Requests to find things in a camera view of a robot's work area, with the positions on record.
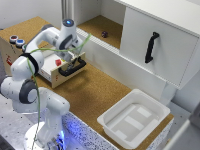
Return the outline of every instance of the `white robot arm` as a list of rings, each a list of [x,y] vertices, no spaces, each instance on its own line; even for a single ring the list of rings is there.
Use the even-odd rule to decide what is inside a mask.
[[[38,49],[38,45],[42,41],[50,43],[59,50],[66,50],[70,46],[76,48],[82,44],[82,40],[76,34],[76,25],[71,19],[63,20],[60,31],[52,25],[45,25],[27,44],[24,54],[11,66],[12,77],[6,76],[0,79],[1,94],[13,101],[13,108],[18,113],[33,113],[38,110],[36,85],[31,80],[32,73],[28,66],[27,57],[33,72],[37,74],[44,64],[44,57],[40,50],[31,52]],[[78,55],[80,49],[76,49],[73,53]],[[56,54],[67,62],[72,59],[72,55],[68,52],[61,51],[56,52]],[[45,124],[37,134],[36,145],[41,149],[49,149],[48,143],[62,131],[61,116],[69,111],[70,105],[66,99],[46,88],[39,88],[39,93],[41,110],[48,108],[48,111]]]

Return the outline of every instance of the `black handle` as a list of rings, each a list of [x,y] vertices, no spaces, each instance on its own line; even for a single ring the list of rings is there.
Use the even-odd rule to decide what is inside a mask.
[[[69,70],[62,70],[62,68],[60,67],[58,69],[59,73],[64,76],[64,77],[67,77],[71,74],[73,74],[74,72],[76,72],[77,70],[83,68],[85,65],[86,65],[86,62],[84,60],[81,59],[81,57],[78,57],[78,62],[80,63],[78,66],[74,67],[74,68],[71,68]]]
[[[151,56],[152,50],[153,50],[153,45],[154,45],[154,40],[156,38],[158,38],[160,35],[156,32],[153,32],[153,36],[151,37],[150,41],[149,41],[149,45],[147,48],[147,53],[146,53],[146,57],[145,57],[145,63],[149,63],[150,61],[153,60],[153,57]]]

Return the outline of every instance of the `green cable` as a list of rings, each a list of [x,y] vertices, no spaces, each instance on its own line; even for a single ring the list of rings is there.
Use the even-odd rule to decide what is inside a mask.
[[[57,51],[57,52],[68,52],[68,51],[74,51],[74,50],[80,48],[80,51],[79,51],[79,54],[80,54],[83,46],[89,41],[90,37],[91,37],[91,34],[89,34],[87,36],[87,38],[84,40],[84,42],[81,45],[79,45],[78,47],[76,47],[76,48],[72,48],[72,49],[68,49],[68,50],[56,50],[56,49],[49,49],[49,48],[39,48],[39,49],[35,49],[35,50],[31,51],[30,53],[34,53],[34,52],[36,52],[38,50],[42,50],[42,51],[50,50],[50,51]],[[30,65],[30,62],[29,62],[28,58],[27,58],[27,62],[28,62],[29,69],[31,71],[31,74],[33,76],[33,79],[34,79],[34,82],[35,82],[35,85],[36,85],[37,96],[38,96],[38,125],[37,125],[37,129],[36,129],[36,132],[35,132],[33,145],[32,145],[32,148],[31,148],[33,150],[33,147],[34,147],[34,144],[35,144],[35,140],[36,140],[36,136],[37,136],[37,132],[38,132],[38,128],[39,128],[39,123],[40,123],[40,93],[39,93],[39,90],[38,90],[37,80],[35,78],[34,72],[33,72],[32,68],[31,68],[31,65]]]

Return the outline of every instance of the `small red object on shelf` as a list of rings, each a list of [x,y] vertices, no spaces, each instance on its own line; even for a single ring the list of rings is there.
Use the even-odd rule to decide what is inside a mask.
[[[56,65],[57,65],[57,66],[60,66],[60,65],[61,65],[61,60],[60,60],[60,59],[57,59],[55,62],[56,62]]]

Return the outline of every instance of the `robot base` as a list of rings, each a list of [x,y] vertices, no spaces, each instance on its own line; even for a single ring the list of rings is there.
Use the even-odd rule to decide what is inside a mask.
[[[44,125],[44,122],[40,122],[39,123],[39,128],[38,131],[42,128],[42,126]],[[35,137],[35,132],[37,129],[38,124],[33,125],[25,134],[24,137],[24,149],[25,150],[32,150],[32,145],[33,145],[33,141],[34,141],[34,137]],[[34,148],[33,150],[48,150],[48,147],[46,148],[41,148],[39,146],[39,142],[35,142],[34,144]]]

